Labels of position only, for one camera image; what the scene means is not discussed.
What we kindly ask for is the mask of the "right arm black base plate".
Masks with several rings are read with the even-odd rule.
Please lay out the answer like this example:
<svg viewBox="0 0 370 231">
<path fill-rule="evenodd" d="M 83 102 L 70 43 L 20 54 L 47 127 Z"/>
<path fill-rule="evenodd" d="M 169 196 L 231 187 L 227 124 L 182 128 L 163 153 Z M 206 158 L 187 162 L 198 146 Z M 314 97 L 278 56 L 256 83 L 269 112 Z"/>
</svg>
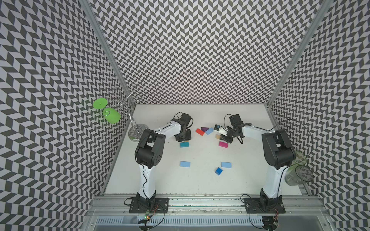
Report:
<svg viewBox="0 0 370 231">
<path fill-rule="evenodd" d="M 244 198 L 246 212 L 248 214 L 285 214 L 285 206 L 282 197 L 275 199 Z"/>
</svg>

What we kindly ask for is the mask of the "teal rectangular block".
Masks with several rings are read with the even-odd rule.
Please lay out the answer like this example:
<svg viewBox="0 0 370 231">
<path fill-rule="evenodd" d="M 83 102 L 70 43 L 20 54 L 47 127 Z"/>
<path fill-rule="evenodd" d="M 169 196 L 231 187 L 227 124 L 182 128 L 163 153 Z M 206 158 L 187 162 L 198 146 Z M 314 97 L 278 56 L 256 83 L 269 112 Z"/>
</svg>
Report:
<svg viewBox="0 0 370 231">
<path fill-rule="evenodd" d="M 180 143 L 180 147 L 181 147 L 181 148 L 189 147 L 189 142 L 181 142 L 181 143 Z"/>
</svg>

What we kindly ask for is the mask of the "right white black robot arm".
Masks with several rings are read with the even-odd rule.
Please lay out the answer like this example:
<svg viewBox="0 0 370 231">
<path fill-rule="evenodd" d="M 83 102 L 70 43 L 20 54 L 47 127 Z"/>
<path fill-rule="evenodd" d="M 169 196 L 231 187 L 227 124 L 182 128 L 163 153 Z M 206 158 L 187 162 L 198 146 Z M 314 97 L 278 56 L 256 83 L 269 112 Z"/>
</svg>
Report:
<svg viewBox="0 0 370 231">
<path fill-rule="evenodd" d="M 229 119 L 231 126 L 214 126 L 214 129 L 220 133 L 220 140 L 232 143 L 236 138 L 243 144 L 243 138 L 249 137 L 261 142 L 269 168 L 265 185 L 260 192 L 260 205 L 264 209 L 277 205 L 282 199 L 282 179 L 296 159 L 288 134 L 283 129 L 266 130 L 251 123 L 244 123 L 238 114 L 230 115 Z"/>
</svg>

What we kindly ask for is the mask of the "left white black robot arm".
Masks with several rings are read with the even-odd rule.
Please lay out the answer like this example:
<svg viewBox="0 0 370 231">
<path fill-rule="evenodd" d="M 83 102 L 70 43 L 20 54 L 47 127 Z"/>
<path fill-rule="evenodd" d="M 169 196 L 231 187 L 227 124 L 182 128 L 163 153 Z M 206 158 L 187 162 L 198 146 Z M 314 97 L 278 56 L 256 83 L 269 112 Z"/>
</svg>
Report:
<svg viewBox="0 0 370 231">
<path fill-rule="evenodd" d="M 135 150 L 135 161 L 140 167 L 140 187 L 137 193 L 138 201 L 151 203 L 155 201 L 155 183 L 151 179 L 154 168 L 160 163 L 165 143 L 174 137 L 177 142 L 191 140 L 190 127 L 193 118 L 181 113 L 180 117 L 173 117 L 166 125 L 155 129 L 145 129 Z"/>
</svg>

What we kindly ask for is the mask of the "red rectangular block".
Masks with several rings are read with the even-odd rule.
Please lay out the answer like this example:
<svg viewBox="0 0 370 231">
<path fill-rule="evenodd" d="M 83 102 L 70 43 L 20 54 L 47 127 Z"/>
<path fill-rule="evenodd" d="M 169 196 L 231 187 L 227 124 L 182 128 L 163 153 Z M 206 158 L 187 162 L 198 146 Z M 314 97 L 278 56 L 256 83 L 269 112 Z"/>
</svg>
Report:
<svg viewBox="0 0 370 231">
<path fill-rule="evenodd" d="M 196 133 L 203 136 L 205 134 L 204 131 L 202 131 L 201 129 L 196 129 Z"/>
</svg>

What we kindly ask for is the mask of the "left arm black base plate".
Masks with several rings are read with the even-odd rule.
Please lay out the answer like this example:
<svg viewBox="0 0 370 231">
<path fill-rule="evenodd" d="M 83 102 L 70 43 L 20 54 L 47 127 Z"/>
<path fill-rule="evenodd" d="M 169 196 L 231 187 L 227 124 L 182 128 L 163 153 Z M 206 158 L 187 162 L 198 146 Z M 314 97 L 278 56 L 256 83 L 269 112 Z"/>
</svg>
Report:
<svg viewBox="0 0 370 231">
<path fill-rule="evenodd" d="M 153 213 L 156 211 L 156 214 L 168 212 L 169 198 L 155 198 L 155 200 L 148 200 L 143 197 L 135 198 L 131 201 L 129 213 L 131 214 L 144 214 L 147 211 Z"/>
</svg>

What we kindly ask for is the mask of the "magenta rectangular block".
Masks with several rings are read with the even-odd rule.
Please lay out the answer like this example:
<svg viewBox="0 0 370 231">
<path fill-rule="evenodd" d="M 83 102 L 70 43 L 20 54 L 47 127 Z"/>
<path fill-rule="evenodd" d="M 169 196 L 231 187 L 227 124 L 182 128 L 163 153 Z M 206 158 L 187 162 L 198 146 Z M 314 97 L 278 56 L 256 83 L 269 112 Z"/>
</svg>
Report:
<svg viewBox="0 0 370 231">
<path fill-rule="evenodd" d="M 228 148 L 228 143 L 220 141 L 219 146 L 223 148 Z"/>
</svg>

